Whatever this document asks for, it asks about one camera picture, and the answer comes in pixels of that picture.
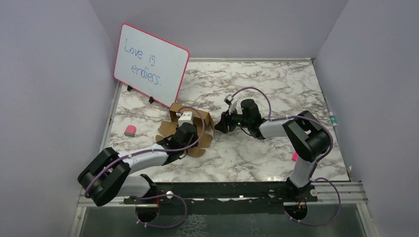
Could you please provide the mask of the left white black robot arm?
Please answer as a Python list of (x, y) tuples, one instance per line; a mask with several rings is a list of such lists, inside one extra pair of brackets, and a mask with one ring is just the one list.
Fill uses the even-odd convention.
[(186, 149), (197, 145), (198, 138), (197, 127), (184, 123), (173, 135), (146, 149), (121, 156), (111, 147), (104, 148), (79, 174), (77, 181), (85, 190), (84, 195), (96, 206), (123, 196), (137, 196), (142, 202), (151, 202), (155, 198), (151, 179), (131, 174), (179, 160)]

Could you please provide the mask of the brown cardboard box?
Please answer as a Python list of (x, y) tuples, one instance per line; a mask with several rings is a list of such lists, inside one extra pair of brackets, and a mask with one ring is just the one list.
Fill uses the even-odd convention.
[(197, 127), (198, 137), (201, 137), (199, 142), (193, 147), (188, 148), (184, 151), (183, 155), (189, 155), (194, 158), (201, 157), (205, 154), (206, 148), (211, 146), (214, 139), (214, 122), (210, 113), (199, 109), (186, 108), (185, 106), (173, 103), (169, 108), (170, 121), (162, 121), (158, 128), (159, 135), (156, 136), (156, 141), (160, 142), (165, 137), (173, 135), (176, 132), (178, 126), (177, 113), (185, 111), (191, 111), (194, 114), (193, 125)]

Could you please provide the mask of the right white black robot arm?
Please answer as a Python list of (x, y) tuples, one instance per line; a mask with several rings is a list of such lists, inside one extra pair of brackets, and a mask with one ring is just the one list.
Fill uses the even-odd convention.
[(261, 116), (253, 99), (241, 102), (241, 113), (237, 112), (237, 103), (232, 99), (225, 99), (225, 103), (229, 107), (222, 112), (220, 121), (214, 126), (215, 130), (226, 134), (238, 127), (246, 129), (249, 136), (259, 140), (288, 137), (297, 160), (286, 180), (285, 194), (292, 201), (303, 197), (319, 159), (333, 146), (330, 132), (309, 111), (288, 118), (268, 120)]

